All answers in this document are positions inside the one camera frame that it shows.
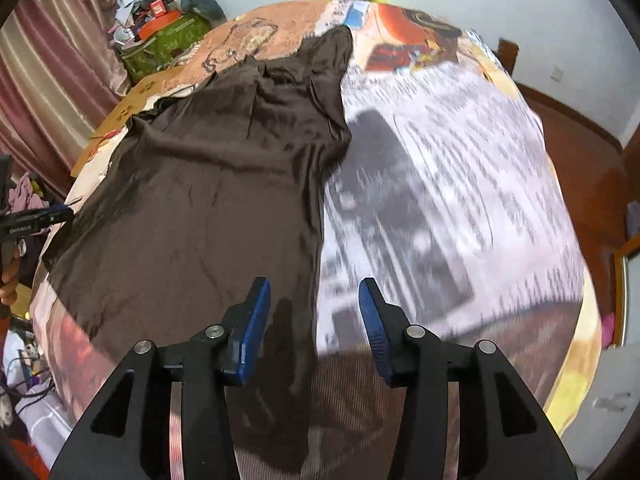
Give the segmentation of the person's left hand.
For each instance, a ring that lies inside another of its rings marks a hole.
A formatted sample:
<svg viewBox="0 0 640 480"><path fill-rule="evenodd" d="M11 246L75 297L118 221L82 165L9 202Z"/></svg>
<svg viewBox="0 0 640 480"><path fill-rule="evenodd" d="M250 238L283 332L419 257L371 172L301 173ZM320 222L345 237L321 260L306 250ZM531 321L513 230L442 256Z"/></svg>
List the person's left hand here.
<svg viewBox="0 0 640 480"><path fill-rule="evenodd" d="M11 263L1 274L0 299L4 306L11 307L17 298L17 285L20 281L21 256L17 249L12 254Z"/></svg>

